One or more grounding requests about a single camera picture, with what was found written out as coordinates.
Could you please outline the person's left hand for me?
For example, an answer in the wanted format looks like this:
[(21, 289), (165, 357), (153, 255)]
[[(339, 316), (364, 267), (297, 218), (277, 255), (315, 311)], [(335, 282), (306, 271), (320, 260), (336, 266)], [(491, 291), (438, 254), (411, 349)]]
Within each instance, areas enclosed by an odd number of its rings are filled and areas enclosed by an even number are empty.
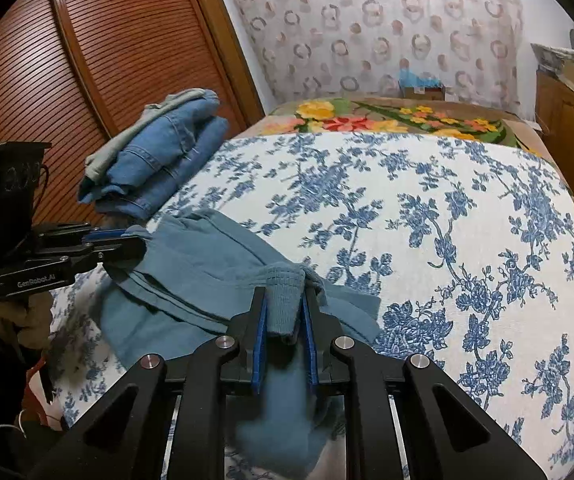
[(49, 346), (53, 304), (50, 292), (26, 297), (20, 304), (0, 299), (0, 336), (24, 348), (44, 350)]

